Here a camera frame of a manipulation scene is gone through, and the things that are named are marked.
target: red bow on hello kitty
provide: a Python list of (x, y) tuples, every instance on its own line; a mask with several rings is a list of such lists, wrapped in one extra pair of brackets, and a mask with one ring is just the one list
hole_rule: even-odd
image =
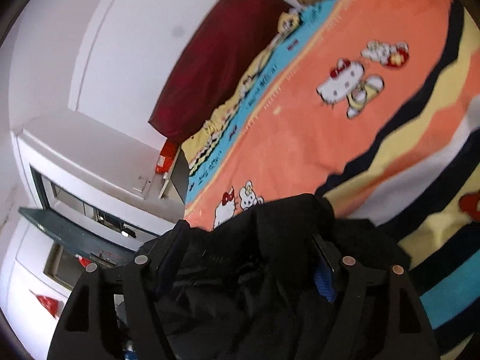
[(225, 192), (222, 196), (222, 206), (226, 205), (228, 202), (231, 202), (235, 198), (235, 192), (232, 188), (232, 193)]
[(342, 62), (343, 62), (342, 66), (336, 67), (335, 69), (332, 69), (330, 71), (330, 77), (331, 78), (336, 79), (342, 71), (349, 68), (350, 65), (351, 65), (351, 62), (348, 59), (344, 59)]

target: striped blanket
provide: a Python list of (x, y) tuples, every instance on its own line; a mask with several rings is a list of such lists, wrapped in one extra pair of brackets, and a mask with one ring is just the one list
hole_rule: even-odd
[(480, 327), (480, 32), (458, 0), (326, 0), (284, 15), (183, 144), (185, 218), (211, 230), (316, 192), (411, 256), (442, 353)]

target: bed sheet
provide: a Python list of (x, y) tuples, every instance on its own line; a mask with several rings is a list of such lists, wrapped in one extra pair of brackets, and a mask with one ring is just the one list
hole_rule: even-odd
[(458, 0), (325, 0), (273, 46), (204, 150), (184, 144), (185, 218), (212, 230), (267, 200), (325, 196), (409, 253), (451, 350), (480, 323), (478, 28)]

